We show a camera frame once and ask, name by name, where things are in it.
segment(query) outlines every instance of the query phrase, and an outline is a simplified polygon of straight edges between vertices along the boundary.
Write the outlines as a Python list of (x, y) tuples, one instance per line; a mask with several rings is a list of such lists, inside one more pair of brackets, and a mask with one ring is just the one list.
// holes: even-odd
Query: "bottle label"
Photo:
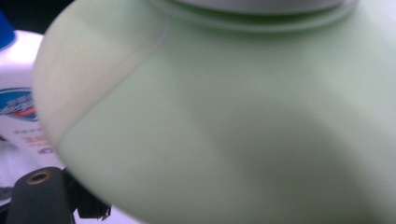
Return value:
[(0, 90), (0, 116), (37, 121), (30, 88)]

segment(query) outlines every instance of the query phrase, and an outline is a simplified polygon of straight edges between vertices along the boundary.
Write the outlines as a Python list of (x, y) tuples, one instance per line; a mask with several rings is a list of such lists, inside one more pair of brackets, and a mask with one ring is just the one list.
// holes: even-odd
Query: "bottle shoulder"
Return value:
[(16, 31), (16, 39), (0, 51), (0, 80), (31, 74), (42, 35)]

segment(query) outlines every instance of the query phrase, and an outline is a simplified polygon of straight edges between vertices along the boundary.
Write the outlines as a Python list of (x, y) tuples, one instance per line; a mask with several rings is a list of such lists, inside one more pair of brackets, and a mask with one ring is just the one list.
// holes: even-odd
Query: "plastic container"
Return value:
[(2, 161), (12, 163), (21, 158), (21, 153), (30, 155), (30, 160), (24, 160), (27, 163), (12, 167), (14, 170), (23, 165), (33, 170), (63, 166), (41, 131), (32, 98), (32, 70), (42, 38), (30, 32), (14, 32), (0, 11), (0, 135), (18, 148), (12, 150), (15, 158), (10, 151)]
[(392, 224), (395, 9), (77, 1), (40, 49), (38, 115), (85, 186), (147, 223)]

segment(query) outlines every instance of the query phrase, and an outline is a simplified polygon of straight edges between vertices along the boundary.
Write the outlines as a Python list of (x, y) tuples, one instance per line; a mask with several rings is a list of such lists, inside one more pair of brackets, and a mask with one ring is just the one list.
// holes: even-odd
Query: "bottle cap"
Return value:
[(345, 0), (174, 0), (195, 7), (257, 15), (309, 13), (340, 5)]
[(0, 10), (0, 49), (6, 47), (15, 39), (14, 28)]

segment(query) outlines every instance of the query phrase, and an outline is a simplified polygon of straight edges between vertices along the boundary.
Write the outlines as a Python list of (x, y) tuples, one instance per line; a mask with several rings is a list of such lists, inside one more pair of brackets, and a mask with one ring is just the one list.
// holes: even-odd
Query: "blue cap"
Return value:
[(10, 44), (14, 39), (14, 28), (0, 10), (0, 49)]

